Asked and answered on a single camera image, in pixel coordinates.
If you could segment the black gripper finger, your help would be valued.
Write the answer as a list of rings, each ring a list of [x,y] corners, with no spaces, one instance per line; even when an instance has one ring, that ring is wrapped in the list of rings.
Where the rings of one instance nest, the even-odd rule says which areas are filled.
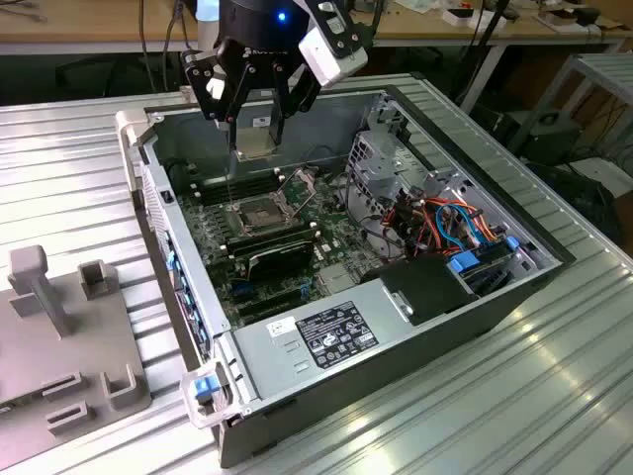
[[[269,135],[274,144],[282,142],[285,121],[297,112],[306,113],[320,92],[320,84],[309,68],[305,68],[298,82],[290,88],[289,78],[295,64],[279,57],[272,66],[274,78],[274,106],[271,112]]]
[[[186,50],[184,72],[207,121],[226,132],[229,148],[236,148],[237,117],[251,89],[258,84],[258,61],[231,47],[210,51]]]

